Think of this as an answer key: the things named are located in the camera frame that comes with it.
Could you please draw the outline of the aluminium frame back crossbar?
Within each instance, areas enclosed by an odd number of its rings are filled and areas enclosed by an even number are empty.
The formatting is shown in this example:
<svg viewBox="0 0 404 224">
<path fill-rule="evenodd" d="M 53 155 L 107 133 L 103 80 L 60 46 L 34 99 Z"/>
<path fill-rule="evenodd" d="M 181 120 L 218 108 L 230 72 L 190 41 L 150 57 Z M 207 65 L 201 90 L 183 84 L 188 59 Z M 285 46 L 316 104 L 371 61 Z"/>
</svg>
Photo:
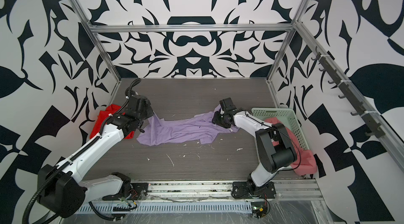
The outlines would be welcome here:
<svg viewBox="0 0 404 224">
<path fill-rule="evenodd" d="M 193 24 L 193 25 L 90 25 L 93 33 L 197 32 L 197 31 L 289 31 L 292 24 Z"/>
</svg>

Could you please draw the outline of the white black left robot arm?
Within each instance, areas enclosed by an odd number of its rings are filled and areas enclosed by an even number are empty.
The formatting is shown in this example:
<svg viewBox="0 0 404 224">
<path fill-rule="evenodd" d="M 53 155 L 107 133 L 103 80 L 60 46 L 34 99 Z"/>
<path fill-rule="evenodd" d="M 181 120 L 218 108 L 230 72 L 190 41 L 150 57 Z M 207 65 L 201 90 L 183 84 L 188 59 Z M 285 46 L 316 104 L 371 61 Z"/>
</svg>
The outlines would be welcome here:
<svg viewBox="0 0 404 224">
<path fill-rule="evenodd" d="M 114 172 L 111 175 L 85 181 L 87 172 L 112 147 L 130 133 L 141 130 L 144 121 L 153 115 L 150 101 L 133 93 L 126 104 L 102 122 L 96 135 L 78 151 L 55 166 L 46 165 L 38 173 L 37 192 L 29 201 L 23 221 L 28 221 L 34 203 L 46 207 L 56 216 L 67 218 L 82 204 L 103 197 L 126 200 L 130 196 L 130 178 Z"/>
</svg>

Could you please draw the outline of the aluminium frame post left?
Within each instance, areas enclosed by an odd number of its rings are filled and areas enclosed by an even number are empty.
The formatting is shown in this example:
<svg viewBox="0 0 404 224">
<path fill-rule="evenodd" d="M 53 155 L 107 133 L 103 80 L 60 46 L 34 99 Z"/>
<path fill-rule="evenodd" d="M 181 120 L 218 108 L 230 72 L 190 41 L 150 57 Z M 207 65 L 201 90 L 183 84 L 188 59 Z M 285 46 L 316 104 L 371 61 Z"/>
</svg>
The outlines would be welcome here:
<svg viewBox="0 0 404 224">
<path fill-rule="evenodd" d="M 119 73 L 117 72 L 115 66 L 112 63 L 112 60 L 109 56 L 109 54 L 106 52 L 105 48 L 103 47 L 101 41 L 99 38 L 92 32 L 91 30 L 91 24 L 89 23 L 89 19 L 87 18 L 87 15 L 84 11 L 84 8 L 81 6 L 79 0 L 68 0 L 75 11 L 78 19 L 80 20 L 83 28 L 85 29 L 87 35 L 89 36 L 91 42 L 94 44 L 96 49 L 98 50 L 99 54 L 101 55 L 103 61 L 105 62 L 108 70 L 111 72 L 115 80 L 120 83 L 121 82 L 121 77 Z"/>
</svg>

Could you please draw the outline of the mint green plastic basket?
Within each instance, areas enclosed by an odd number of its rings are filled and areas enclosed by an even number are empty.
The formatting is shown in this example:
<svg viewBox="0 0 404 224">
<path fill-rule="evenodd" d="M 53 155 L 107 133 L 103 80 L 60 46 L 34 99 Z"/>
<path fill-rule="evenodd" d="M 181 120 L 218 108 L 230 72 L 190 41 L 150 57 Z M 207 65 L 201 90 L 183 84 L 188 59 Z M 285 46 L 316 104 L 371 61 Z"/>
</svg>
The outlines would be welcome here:
<svg viewBox="0 0 404 224">
<path fill-rule="evenodd" d="M 268 118 L 277 118 L 282 124 L 284 124 L 289 130 L 291 130 L 297 137 L 300 146 L 309 150 L 308 142 L 301 129 L 300 123 L 292 109 L 289 108 L 253 108 L 253 116 L 264 121 Z"/>
</svg>

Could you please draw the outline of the purple t shirt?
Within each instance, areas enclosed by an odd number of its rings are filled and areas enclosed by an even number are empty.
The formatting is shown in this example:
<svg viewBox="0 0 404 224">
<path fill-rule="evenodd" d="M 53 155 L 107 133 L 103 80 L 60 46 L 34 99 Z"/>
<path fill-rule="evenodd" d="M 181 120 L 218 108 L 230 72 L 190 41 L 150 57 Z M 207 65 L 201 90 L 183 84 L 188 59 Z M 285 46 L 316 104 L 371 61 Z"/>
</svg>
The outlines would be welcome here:
<svg viewBox="0 0 404 224">
<path fill-rule="evenodd" d="M 195 115 L 184 120 L 165 121 L 153 114 L 148 118 L 149 125 L 140 133 L 137 141 L 146 146 L 158 146 L 168 143 L 185 143 L 198 140 L 201 144 L 211 144 L 220 133 L 237 133 L 239 128 L 223 128 L 212 123 L 214 113 L 221 108 L 217 106 L 214 111 Z"/>
</svg>

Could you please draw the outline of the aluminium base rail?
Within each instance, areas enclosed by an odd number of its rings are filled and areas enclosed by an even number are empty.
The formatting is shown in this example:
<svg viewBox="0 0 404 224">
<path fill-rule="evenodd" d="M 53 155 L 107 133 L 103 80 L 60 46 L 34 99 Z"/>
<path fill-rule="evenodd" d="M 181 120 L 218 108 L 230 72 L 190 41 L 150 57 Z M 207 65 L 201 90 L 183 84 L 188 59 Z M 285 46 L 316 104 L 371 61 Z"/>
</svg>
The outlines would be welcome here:
<svg viewBox="0 0 404 224">
<path fill-rule="evenodd" d="M 217 201 L 235 201 L 235 202 L 259 202 L 265 198 L 252 199 L 235 199 L 231 196 L 232 184 L 231 180 L 191 180 L 191 181 L 132 181 L 132 183 L 149 183 L 146 196 L 142 196 L 139 200 L 113 200 L 104 201 L 102 198 L 118 193 L 120 189 L 119 179 L 113 177 L 112 181 L 106 178 L 81 181 L 79 185 L 86 189 L 85 203 L 93 201 L 93 203 L 124 203 L 126 201 L 136 203 L 145 202 L 217 202 Z M 313 179 L 273 179 L 276 189 L 274 199 L 269 201 L 323 201 L 324 197 L 321 193 L 317 182 Z"/>
</svg>

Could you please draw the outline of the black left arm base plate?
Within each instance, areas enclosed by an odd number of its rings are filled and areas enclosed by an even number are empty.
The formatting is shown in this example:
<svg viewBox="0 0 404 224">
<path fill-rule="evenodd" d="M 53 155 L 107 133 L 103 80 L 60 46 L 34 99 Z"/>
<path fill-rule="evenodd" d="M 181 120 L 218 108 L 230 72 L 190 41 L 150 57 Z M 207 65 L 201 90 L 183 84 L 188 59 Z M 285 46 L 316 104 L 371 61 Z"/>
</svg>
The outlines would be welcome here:
<svg viewBox="0 0 404 224">
<path fill-rule="evenodd" d="M 126 198 L 127 200 L 139 200 L 142 196 L 147 195 L 149 183 L 123 183 L 118 193 L 114 195 L 105 196 L 104 201 L 120 200 Z"/>
</svg>

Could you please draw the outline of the black hook rail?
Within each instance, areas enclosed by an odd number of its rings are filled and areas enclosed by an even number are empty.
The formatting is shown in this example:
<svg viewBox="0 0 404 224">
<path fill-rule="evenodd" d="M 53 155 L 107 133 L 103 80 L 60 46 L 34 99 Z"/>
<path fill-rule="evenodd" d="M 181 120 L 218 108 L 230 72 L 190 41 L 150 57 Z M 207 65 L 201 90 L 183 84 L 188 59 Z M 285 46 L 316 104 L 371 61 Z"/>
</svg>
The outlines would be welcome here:
<svg viewBox="0 0 404 224">
<path fill-rule="evenodd" d="M 344 72 L 334 62 L 330 55 L 324 55 L 318 47 L 315 48 L 315 57 L 312 59 L 318 61 L 322 66 L 320 71 L 328 73 L 331 81 L 328 83 L 335 85 L 341 92 L 340 99 L 347 99 L 353 107 L 354 111 L 350 114 L 352 116 L 359 116 L 369 128 L 366 136 L 375 136 L 381 138 L 386 135 L 382 128 L 381 122 L 376 119 L 376 111 L 370 107 L 364 96 L 355 87 L 353 82 L 348 79 Z"/>
</svg>

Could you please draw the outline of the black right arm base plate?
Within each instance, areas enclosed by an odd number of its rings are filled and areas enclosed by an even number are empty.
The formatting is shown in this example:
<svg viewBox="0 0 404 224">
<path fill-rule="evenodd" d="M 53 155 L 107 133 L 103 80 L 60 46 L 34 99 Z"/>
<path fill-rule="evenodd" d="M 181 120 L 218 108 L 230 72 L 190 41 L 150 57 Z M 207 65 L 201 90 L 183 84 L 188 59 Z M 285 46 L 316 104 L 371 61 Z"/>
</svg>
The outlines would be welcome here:
<svg viewBox="0 0 404 224">
<path fill-rule="evenodd" d="M 277 192 L 273 182 L 269 181 L 261 187 L 251 181 L 235 181 L 232 184 L 231 196 L 235 199 L 267 198 L 274 199 Z"/>
</svg>

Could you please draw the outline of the red folded t shirt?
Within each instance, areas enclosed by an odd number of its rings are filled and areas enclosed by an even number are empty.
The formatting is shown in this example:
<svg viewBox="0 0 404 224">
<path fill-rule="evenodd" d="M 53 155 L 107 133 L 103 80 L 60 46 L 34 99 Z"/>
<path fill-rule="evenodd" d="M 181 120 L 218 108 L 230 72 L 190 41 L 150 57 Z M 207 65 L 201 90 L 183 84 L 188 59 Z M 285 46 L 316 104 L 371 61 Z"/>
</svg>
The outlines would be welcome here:
<svg viewBox="0 0 404 224">
<path fill-rule="evenodd" d="M 104 111 L 100 111 L 95 126 L 89 136 L 89 140 L 93 140 L 96 136 L 104 137 L 113 131 L 112 127 L 109 126 L 108 121 L 120 108 L 121 106 L 112 104 Z"/>
</svg>

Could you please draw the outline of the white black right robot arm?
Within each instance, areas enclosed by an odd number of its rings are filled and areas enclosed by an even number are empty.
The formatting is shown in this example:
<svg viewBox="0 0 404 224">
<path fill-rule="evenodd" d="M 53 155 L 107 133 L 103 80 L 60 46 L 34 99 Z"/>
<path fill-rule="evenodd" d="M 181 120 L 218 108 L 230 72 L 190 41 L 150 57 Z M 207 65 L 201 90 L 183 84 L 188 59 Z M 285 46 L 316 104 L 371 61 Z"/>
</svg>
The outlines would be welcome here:
<svg viewBox="0 0 404 224">
<path fill-rule="evenodd" d="M 259 164 L 247 179 L 250 194 L 263 190 L 278 172 L 293 170 L 291 165 L 299 157 L 298 147 L 283 124 L 266 123 L 247 110 L 236 108 L 231 98 L 221 100 L 219 105 L 213 124 L 225 129 L 237 127 L 245 130 L 256 141 Z"/>
</svg>

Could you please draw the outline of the pink t shirt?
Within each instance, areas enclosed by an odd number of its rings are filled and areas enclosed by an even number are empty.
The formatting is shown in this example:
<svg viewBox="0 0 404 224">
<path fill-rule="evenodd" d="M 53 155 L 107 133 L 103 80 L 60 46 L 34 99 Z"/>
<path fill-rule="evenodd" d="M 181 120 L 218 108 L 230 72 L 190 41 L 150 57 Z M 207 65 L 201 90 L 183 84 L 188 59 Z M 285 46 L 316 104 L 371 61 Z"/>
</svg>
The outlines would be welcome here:
<svg viewBox="0 0 404 224">
<path fill-rule="evenodd" d="M 294 142 L 294 148 L 297 152 L 297 160 L 290 166 L 294 172 L 299 176 L 311 175 L 317 172 L 317 164 L 311 150 L 305 150 L 299 144 L 298 138 L 295 134 L 286 127 L 289 137 Z"/>
</svg>

